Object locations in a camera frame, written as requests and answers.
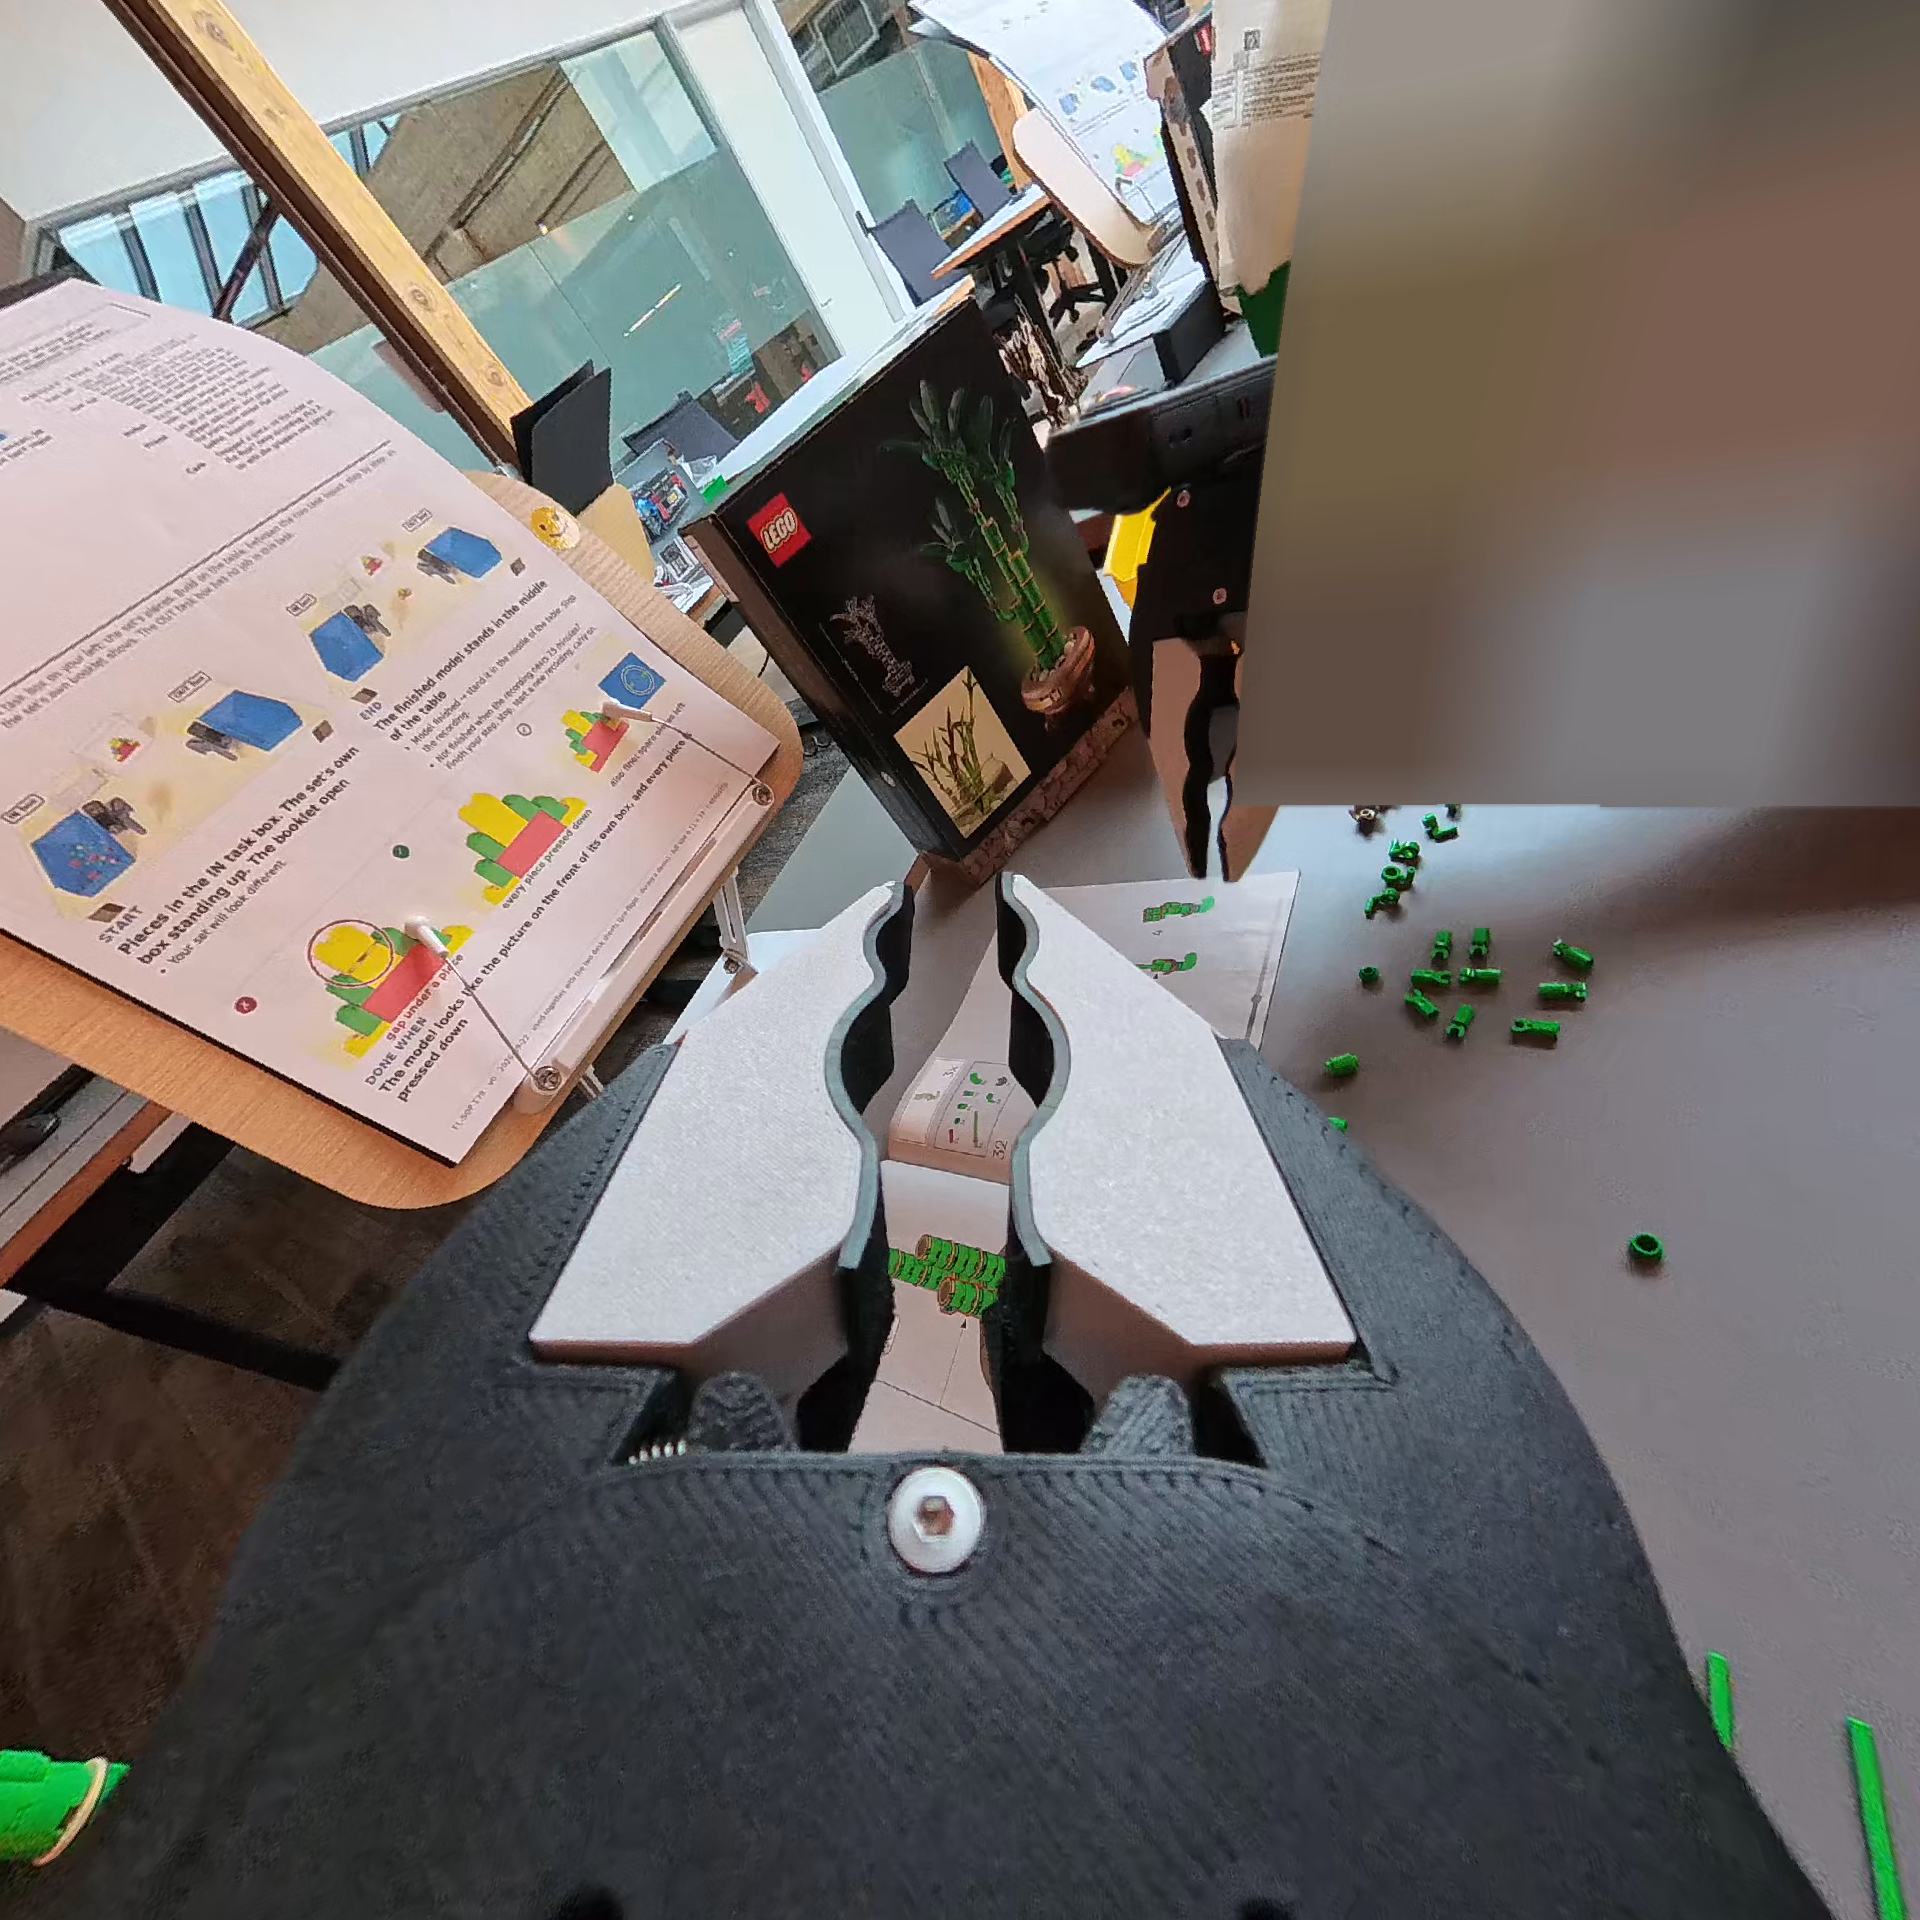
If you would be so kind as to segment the green lego stalk assembly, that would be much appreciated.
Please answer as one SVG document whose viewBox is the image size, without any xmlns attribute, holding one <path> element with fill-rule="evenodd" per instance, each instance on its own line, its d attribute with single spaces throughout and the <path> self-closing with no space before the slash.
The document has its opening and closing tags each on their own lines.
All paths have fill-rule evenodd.
<svg viewBox="0 0 1920 1920">
<path fill-rule="evenodd" d="M 1 1864 L 42 1867 L 74 1844 L 126 1780 L 129 1763 L 1 1747 Z"/>
</svg>

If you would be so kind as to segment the small green lego pieces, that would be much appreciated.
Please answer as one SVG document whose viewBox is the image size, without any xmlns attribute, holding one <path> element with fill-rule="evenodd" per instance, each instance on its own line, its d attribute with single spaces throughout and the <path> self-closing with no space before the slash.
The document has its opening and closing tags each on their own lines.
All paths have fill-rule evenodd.
<svg viewBox="0 0 1920 1920">
<path fill-rule="evenodd" d="M 1428 858 L 1453 846 L 1466 822 L 1466 808 L 1444 801 L 1420 815 L 1416 827 L 1385 839 L 1385 860 L 1372 894 L 1360 903 L 1367 927 L 1381 934 L 1402 931 L 1402 911 L 1417 903 L 1428 882 Z M 1466 1046 L 1476 1021 L 1504 1021 L 1513 1044 L 1552 1047 L 1564 1031 L 1566 1009 L 1583 1005 L 1591 996 L 1597 954 L 1587 941 L 1554 935 L 1546 946 L 1547 974 L 1520 985 L 1531 996 L 1529 1007 L 1500 1014 L 1496 997 L 1509 970 L 1497 951 L 1489 923 L 1429 925 L 1410 954 L 1387 951 L 1355 961 L 1354 992 L 1367 1005 L 1398 1007 L 1410 1031 L 1436 1036 L 1447 1047 Z"/>
</svg>

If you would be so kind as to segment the black cardboard sheet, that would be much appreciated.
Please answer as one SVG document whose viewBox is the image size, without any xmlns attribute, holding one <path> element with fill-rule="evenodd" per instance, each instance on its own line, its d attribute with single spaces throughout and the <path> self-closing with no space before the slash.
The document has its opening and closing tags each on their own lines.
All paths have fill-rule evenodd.
<svg viewBox="0 0 1920 1920">
<path fill-rule="evenodd" d="M 510 420 L 514 460 L 529 486 L 584 483 L 587 495 L 612 480 L 612 370 L 587 359 Z"/>
</svg>

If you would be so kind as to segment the brown twig model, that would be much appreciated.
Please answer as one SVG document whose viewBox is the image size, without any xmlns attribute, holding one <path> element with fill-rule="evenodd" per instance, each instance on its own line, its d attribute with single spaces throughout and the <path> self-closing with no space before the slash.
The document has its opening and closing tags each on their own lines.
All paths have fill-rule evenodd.
<svg viewBox="0 0 1920 1920">
<path fill-rule="evenodd" d="M 1077 422 L 1088 377 L 1061 359 L 1044 325 L 1017 309 L 996 333 L 996 351 L 1031 420 L 1048 430 Z"/>
</svg>

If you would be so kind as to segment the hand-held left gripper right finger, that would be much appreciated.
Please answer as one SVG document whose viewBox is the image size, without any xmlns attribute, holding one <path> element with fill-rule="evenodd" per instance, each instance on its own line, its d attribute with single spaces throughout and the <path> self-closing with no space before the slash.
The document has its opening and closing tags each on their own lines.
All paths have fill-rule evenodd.
<svg viewBox="0 0 1920 1920">
<path fill-rule="evenodd" d="M 1342 1365 L 1360 1335 L 1221 1039 L 1024 876 L 996 889 L 1010 1155 L 1005 1274 L 981 1320 L 999 1439 L 1075 1451 L 1134 1377 Z"/>
</svg>

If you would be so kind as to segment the wooden display board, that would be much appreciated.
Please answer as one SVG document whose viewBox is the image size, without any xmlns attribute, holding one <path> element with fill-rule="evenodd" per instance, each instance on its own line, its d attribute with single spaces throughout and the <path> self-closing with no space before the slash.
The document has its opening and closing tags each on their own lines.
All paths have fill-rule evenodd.
<svg viewBox="0 0 1920 1920">
<path fill-rule="evenodd" d="M 1176 207 L 1150 220 L 1135 216 L 1040 108 L 1013 120 L 1010 142 L 1020 168 L 1044 187 L 1103 262 L 1122 274 L 1147 267 L 1184 232 Z"/>
<path fill-rule="evenodd" d="M 613 610 L 656 637 L 689 677 L 769 731 L 776 747 L 762 768 L 767 801 L 743 826 L 720 831 L 692 874 L 650 911 L 587 1000 L 584 1025 L 564 1033 L 557 1046 L 564 1074 L 551 1092 L 514 1093 L 462 1162 L 439 1164 L 9 934 L 1 937 L 4 1029 L 305 1179 L 375 1208 L 448 1203 L 489 1188 L 510 1172 L 559 1116 L 564 1093 L 584 1081 L 587 1065 L 600 1057 L 707 907 L 715 902 L 737 903 L 737 868 L 793 794 L 804 766 L 800 727 L 779 693 L 732 657 L 700 622 L 679 612 L 652 585 L 652 570 L 637 563 L 641 522 L 629 491 L 609 486 L 577 514 L 577 524 L 579 539 L 564 550 L 564 562 L 589 585 L 607 590 Z"/>
</svg>

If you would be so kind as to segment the wooden post with bolts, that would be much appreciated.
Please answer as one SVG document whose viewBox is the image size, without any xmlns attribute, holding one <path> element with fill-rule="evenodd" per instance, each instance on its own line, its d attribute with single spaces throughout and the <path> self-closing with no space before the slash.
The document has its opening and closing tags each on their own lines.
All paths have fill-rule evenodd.
<svg viewBox="0 0 1920 1920">
<path fill-rule="evenodd" d="M 514 424 L 529 395 L 228 6 L 108 11 L 462 431 L 496 467 L 520 472 Z"/>
</svg>

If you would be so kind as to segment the printed instruction sheet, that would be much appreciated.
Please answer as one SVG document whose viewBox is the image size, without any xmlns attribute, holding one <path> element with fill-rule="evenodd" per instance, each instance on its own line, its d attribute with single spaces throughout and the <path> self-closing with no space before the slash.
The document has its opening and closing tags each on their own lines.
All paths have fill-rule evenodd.
<svg viewBox="0 0 1920 1920">
<path fill-rule="evenodd" d="M 456 1168 L 735 863 L 776 734 L 314 359 L 4 301 L 4 937 Z"/>
<path fill-rule="evenodd" d="M 1134 2 L 912 2 L 913 16 L 991 62 L 1042 110 L 1139 224 L 1178 194 L 1145 62 L 1164 26 Z"/>
</svg>

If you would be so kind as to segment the lego instruction booklet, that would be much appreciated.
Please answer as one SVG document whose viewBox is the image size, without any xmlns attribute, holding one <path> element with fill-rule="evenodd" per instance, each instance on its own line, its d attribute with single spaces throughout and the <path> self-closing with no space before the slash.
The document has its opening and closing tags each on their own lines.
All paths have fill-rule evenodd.
<svg viewBox="0 0 1920 1920">
<path fill-rule="evenodd" d="M 1260 1044 L 1299 876 L 1056 886 L 1051 897 L 1226 1039 Z M 1035 1106 L 1005 1064 L 996 931 L 898 1097 L 880 1160 L 894 1310 L 853 1454 L 999 1451 L 979 1316 L 1004 1278 L 1013 1143 Z"/>
</svg>

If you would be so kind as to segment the white printed paper bag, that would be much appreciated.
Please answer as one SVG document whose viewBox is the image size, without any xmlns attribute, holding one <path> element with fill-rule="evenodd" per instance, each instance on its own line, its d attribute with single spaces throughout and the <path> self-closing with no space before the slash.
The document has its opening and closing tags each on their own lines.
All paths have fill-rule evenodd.
<svg viewBox="0 0 1920 1920">
<path fill-rule="evenodd" d="M 1289 264 L 1331 2 L 1211 6 L 1211 152 L 1221 283 L 1264 291 Z"/>
</svg>

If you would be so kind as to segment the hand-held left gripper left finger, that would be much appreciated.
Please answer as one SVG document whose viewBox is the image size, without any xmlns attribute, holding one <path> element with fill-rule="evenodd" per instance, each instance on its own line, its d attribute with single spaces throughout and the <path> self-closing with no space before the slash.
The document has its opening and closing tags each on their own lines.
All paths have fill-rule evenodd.
<svg viewBox="0 0 1920 1920">
<path fill-rule="evenodd" d="M 873 886 L 672 1049 L 534 1316 L 545 1361 L 760 1379 L 851 1442 L 894 1325 L 866 1106 L 894 1071 L 913 892 Z"/>
</svg>

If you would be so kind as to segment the black lego set box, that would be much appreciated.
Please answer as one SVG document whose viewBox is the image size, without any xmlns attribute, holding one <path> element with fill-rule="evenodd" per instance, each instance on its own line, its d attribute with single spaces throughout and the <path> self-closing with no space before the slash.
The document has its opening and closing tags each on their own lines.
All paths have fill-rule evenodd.
<svg viewBox="0 0 1920 1920">
<path fill-rule="evenodd" d="M 1137 719 L 1128 644 L 972 291 L 838 368 L 685 537 L 912 849 L 979 884 Z"/>
</svg>

